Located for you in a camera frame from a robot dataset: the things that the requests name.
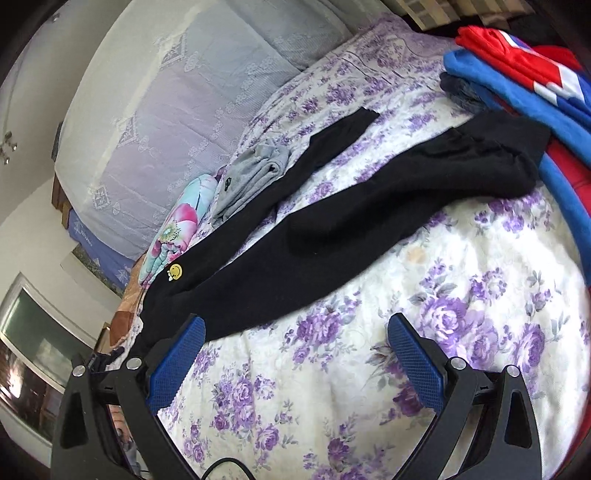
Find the black cable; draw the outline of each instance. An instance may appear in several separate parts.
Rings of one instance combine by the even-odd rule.
[[[205,470],[205,473],[201,477],[201,480],[206,480],[206,478],[209,476],[209,474],[212,473],[217,467],[219,467],[223,463],[234,463],[235,465],[238,465],[240,467],[240,469],[248,477],[248,480],[256,480],[255,476],[246,467],[246,465],[244,465],[244,463],[242,463],[240,460],[236,460],[235,458],[230,458],[230,457],[220,458],[219,460],[214,462],[207,470]]]

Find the blue gripper pad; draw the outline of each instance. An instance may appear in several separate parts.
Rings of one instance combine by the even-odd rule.
[[[204,343],[205,322],[195,317],[150,376],[147,403],[153,415],[173,402]]]
[[[444,406],[443,377],[408,328],[412,326],[398,314],[388,323],[388,340],[396,357],[402,363],[423,406],[439,415]]]

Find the metal screw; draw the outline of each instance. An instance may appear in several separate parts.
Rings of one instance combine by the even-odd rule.
[[[127,360],[125,366],[127,367],[127,370],[137,370],[142,366],[142,361],[140,358],[130,358]]]
[[[519,368],[517,368],[515,365],[509,365],[507,367],[507,373],[513,378],[517,378],[520,374],[520,371]]]
[[[74,375],[75,377],[81,377],[85,374],[85,372],[86,367],[84,365],[78,365],[77,367],[75,367],[74,370],[72,370],[72,375]]]
[[[456,370],[464,370],[466,368],[466,361],[463,358],[455,356],[452,358],[452,367]]]

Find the white wall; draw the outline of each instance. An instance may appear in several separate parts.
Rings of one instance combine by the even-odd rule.
[[[85,268],[75,272],[61,266],[76,242],[51,205],[51,187],[48,180],[0,225],[0,299],[22,272],[57,310],[96,339],[120,299]]]
[[[94,52],[130,0],[70,0],[35,33],[0,87],[0,138],[18,150],[0,163],[0,222],[53,175],[56,129]]]

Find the black clothing item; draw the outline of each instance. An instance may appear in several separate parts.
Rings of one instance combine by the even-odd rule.
[[[306,151],[285,175],[174,262],[183,272],[178,280],[169,281],[164,272],[156,276],[144,297],[141,313],[144,329],[136,344],[146,345],[147,351],[163,338],[159,333],[163,318],[157,307],[163,298],[194,289],[222,268],[280,201],[294,194],[316,170],[355,143],[377,117],[378,113],[360,108],[312,135]],[[167,332],[174,333],[183,322],[175,323]]]
[[[204,319],[206,341],[271,322],[344,285],[450,202],[527,194],[549,138],[546,126],[495,111],[412,147],[369,180],[288,215],[191,290],[155,289],[137,349],[172,336],[190,314]]]

